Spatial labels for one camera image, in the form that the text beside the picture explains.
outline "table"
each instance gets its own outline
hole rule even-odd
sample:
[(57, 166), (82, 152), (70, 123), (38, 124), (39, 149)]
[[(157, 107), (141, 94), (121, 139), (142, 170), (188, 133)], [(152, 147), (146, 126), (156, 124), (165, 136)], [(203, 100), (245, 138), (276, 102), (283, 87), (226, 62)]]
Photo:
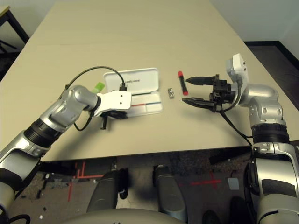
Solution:
[[(299, 139), (299, 113), (266, 69), (207, 0), (79, 0), (57, 2), (0, 83), (3, 148), (59, 96), (75, 75), (95, 65), (117, 70), (156, 67), (164, 111), (110, 122), (101, 119), (78, 132), (71, 127), (43, 161), (245, 146), (246, 142), (216, 113), (191, 107), (183, 97), (185, 78), (226, 74), (226, 60), (241, 53), (251, 83), (279, 92), (291, 140)], [(92, 89), (106, 70), (93, 70), (78, 84)], [(167, 89), (175, 98), (169, 99)], [(187, 85), (189, 96), (208, 98), (211, 86)], [(247, 108), (227, 115), (251, 134)], [(87, 114), (78, 121), (82, 126)]]
[[(19, 22), (16, 20), (16, 18), (14, 17), (14, 15), (11, 13), (11, 11), (9, 9), (10, 9), (10, 6), (0, 6), (0, 27), (6, 21), (9, 22), (11, 27), (15, 30), (15, 32), (19, 35), (19, 37), (23, 40), (23, 42), (27, 43), (27, 41), (29, 40), (29, 36), (27, 35), (25, 30), (22, 28), (22, 26), (19, 24)], [(0, 44), (1, 44), (1, 42), (11, 48), (16, 49), (14, 46), (0, 40)], [(0, 46), (0, 49), (4, 53), (7, 53), (7, 51), (4, 48), (2, 48), (1, 46)]]

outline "case lid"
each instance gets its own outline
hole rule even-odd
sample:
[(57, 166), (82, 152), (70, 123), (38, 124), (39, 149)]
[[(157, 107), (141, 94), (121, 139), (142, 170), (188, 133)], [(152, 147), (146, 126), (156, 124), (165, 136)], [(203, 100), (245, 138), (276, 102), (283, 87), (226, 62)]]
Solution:
[[(128, 91), (135, 94), (150, 93), (159, 88), (159, 71), (156, 68), (136, 69), (119, 72)], [(115, 72), (108, 72), (104, 75), (107, 91), (118, 91), (121, 85), (121, 79)]]

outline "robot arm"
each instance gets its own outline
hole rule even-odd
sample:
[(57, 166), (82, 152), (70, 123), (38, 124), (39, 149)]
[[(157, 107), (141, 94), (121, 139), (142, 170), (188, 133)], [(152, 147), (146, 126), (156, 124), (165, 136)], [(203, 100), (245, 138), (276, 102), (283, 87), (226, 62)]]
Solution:
[(278, 92), (265, 85), (249, 84), (247, 66), (240, 54), (227, 61), (227, 72), (233, 84), (220, 80), (219, 75), (187, 79), (192, 84), (212, 85), (213, 92), (209, 100), (185, 98), (183, 101), (213, 112), (226, 111), (218, 109), (225, 103), (248, 108), (254, 144), (245, 176), (251, 193), (260, 196), (256, 221), (298, 223), (298, 150), (290, 145)]
[(126, 91), (94, 94), (81, 85), (65, 90), (38, 120), (19, 133), (0, 152), (2, 211), (6, 211), (14, 201), (16, 191), (28, 186), (38, 171), (40, 158), (75, 123), (82, 111), (88, 111), (91, 116), (97, 117), (105, 111), (124, 111), (130, 106), (131, 93)]

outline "white wall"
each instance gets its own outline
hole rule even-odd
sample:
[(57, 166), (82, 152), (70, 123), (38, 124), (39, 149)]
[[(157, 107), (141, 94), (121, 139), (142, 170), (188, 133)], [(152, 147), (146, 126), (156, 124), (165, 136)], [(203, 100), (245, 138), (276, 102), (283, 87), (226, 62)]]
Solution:
[[(31, 36), (56, 0), (1, 0)], [(299, 0), (210, 0), (244, 41), (281, 41), (299, 58)], [(21, 39), (8, 23), (0, 39), (19, 47)]]
[(298, 0), (211, 0), (243, 41), (280, 41), (298, 14)]
[(299, 60), (299, 12), (280, 41)]
[[(2, 6), (10, 6), (10, 11), (26, 33), (31, 36), (55, 1), (56, 0), (0, 0), (0, 4)], [(19, 49), (22, 49), (24, 46), (21, 38), (15, 33), (8, 22), (0, 27), (0, 39)]]

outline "small metal block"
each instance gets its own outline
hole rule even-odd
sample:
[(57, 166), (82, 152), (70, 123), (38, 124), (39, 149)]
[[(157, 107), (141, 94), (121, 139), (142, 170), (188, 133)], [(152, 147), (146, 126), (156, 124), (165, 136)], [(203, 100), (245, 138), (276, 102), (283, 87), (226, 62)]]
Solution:
[(169, 89), (168, 89), (168, 95), (169, 95), (169, 98), (170, 98), (170, 99), (173, 99), (173, 98), (174, 98), (174, 91), (173, 91), (172, 88), (169, 88)]

